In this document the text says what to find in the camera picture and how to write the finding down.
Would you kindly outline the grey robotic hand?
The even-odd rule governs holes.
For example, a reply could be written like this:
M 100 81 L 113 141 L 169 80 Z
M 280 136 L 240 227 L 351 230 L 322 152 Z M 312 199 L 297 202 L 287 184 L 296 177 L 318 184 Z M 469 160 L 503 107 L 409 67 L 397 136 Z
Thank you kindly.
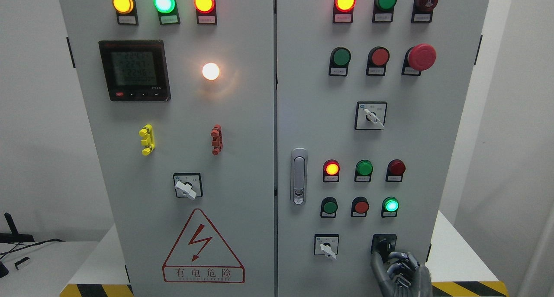
M 370 262 L 382 296 L 433 296 L 429 269 L 424 264 L 420 264 L 410 252 L 392 252 L 386 260 L 393 260 L 393 263 L 384 264 L 382 256 L 378 252 L 374 252 Z

